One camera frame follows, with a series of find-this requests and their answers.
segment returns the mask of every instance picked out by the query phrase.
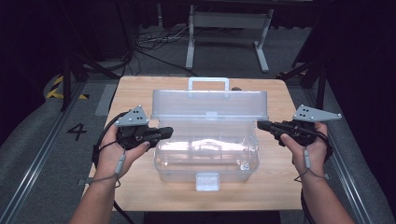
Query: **wooden table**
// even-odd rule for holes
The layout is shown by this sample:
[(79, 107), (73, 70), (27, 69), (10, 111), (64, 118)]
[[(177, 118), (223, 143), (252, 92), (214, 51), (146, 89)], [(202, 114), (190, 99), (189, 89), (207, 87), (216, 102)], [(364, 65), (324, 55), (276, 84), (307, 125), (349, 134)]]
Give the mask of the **wooden table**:
[[(217, 83), (197, 83), (195, 90), (221, 90)], [(291, 120), (294, 104), (285, 83), (272, 79), (230, 78), (230, 88), (267, 91), (271, 121)], [(187, 90), (186, 77), (123, 77), (117, 88), (107, 122), (119, 113), (142, 105), (151, 115), (153, 90)], [(150, 127), (156, 127), (151, 120)], [(301, 184), (291, 153), (268, 132), (256, 130), (260, 141), (260, 167), (244, 183), (221, 183), (220, 191), (196, 191), (195, 183), (165, 183), (154, 167), (154, 149), (139, 158), (120, 180), (116, 202), (125, 211), (247, 211), (301, 209)]]

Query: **container handle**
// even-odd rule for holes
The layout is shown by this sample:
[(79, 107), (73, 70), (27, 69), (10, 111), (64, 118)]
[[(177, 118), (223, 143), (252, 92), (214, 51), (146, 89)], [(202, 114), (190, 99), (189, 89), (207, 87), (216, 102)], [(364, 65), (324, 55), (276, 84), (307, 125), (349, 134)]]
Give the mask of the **container handle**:
[(189, 78), (189, 91), (192, 91), (192, 82), (201, 81), (201, 82), (224, 82), (224, 90), (230, 90), (230, 80), (227, 77), (190, 77)]

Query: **hand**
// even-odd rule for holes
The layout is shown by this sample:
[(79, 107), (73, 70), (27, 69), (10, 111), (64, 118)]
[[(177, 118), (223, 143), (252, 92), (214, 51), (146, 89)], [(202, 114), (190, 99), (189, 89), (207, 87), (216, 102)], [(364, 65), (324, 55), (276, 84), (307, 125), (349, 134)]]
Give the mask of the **hand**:
[(125, 153), (126, 156), (125, 162), (123, 163), (122, 169), (117, 176), (117, 178), (120, 179), (129, 171), (132, 163), (136, 159), (141, 157), (149, 148), (149, 142), (144, 142), (140, 144), (138, 147), (135, 147), (130, 150), (124, 150), (124, 148), (120, 146), (120, 144), (118, 144), (117, 142), (113, 143), (114, 141), (117, 140), (116, 137), (117, 130), (118, 130), (117, 126), (115, 126), (114, 124), (111, 125), (103, 138), (102, 144), (100, 146), (101, 149), (100, 149), (100, 156), (97, 165), (97, 170), (93, 177), (94, 180), (113, 176), (115, 174), (115, 170), (117, 164), (119, 163), (120, 157), (122, 156), (122, 154)]
[[(316, 131), (327, 136), (327, 127), (324, 123), (316, 122), (315, 129)], [(302, 175), (304, 172), (306, 172), (304, 163), (305, 147), (299, 145), (296, 141), (294, 141), (294, 139), (285, 133), (282, 134), (280, 138), (285, 146), (291, 151), (293, 155), (294, 166), (296, 167), (299, 175)], [(306, 147), (306, 150), (308, 151), (309, 158), (311, 160), (311, 171), (318, 176), (324, 176), (324, 159), (327, 153), (326, 143), (317, 137), (314, 143)], [(309, 177), (317, 178), (312, 173), (308, 172), (302, 176), (302, 179)]]

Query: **metal frame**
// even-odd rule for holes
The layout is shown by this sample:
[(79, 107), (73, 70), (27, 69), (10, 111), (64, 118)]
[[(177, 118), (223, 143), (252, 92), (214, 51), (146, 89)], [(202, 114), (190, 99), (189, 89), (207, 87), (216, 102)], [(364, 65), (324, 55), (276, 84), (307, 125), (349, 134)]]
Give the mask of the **metal frame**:
[(187, 49), (186, 68), (192, 69), (194, 60), (194, 27), (227, 27), (244, 29), (261, 29), (262, 35), (259, 41), (254, 42), (254, 49), (259, 58), (260, 66), (264, 73), (269, 71), (265, 60), (262, 46), (268, 33), (274, 10), (269, 9), (266, 14), (242, 14), (242, 13), (218, 13), (197, 12), (194, 6), (190, 6), (189, 19), (189, 46)]

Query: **number 4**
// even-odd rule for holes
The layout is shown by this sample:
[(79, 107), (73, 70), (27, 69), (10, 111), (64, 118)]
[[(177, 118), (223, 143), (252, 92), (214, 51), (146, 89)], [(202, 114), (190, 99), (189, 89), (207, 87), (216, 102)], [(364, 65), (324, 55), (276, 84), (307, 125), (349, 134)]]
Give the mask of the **number 4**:
[(76, 140), (75, 141), (78, 141), (79, 135), (82, 134), (82, 133), (86, 133), (87, 132), (87, 131), (82, 130), (83, 128), (84, 128), (84, 124), (80, 123), (80, 124), (76, 125), (75, 127), (69, 129), (69, 131), (67, 131), (67, 132), (68, 133), (76, 133), (77, 136), (76, 136)]

